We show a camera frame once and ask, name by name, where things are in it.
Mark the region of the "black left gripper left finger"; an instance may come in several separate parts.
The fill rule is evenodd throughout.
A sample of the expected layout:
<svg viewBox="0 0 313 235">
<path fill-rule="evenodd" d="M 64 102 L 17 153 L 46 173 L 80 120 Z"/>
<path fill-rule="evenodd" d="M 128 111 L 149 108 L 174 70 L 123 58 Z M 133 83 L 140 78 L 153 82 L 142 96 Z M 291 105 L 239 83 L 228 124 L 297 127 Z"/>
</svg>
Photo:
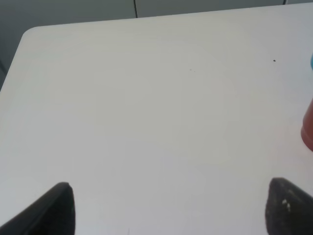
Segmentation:
<svg viewBox="0 0 313 235">
<path fill-rule="evenodd" d="M 33 204 L 0 227 L 2 235 L 73 235 L 75 201 L 67 182 L 57 183 Z"/>
</svg>

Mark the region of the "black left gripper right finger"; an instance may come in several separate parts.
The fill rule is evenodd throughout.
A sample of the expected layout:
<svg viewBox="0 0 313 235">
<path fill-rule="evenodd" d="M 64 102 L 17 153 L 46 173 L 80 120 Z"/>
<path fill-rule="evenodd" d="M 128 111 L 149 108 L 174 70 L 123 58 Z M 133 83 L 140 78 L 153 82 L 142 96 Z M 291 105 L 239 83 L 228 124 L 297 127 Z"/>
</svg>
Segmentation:
<svg viewBox="0 0 313 235">
<path fill-rule="evenodd" d="M 311 235 L 313 197 L 285 178 L 273 178 L 265 209 L 269 235 Z"/>
</svg>

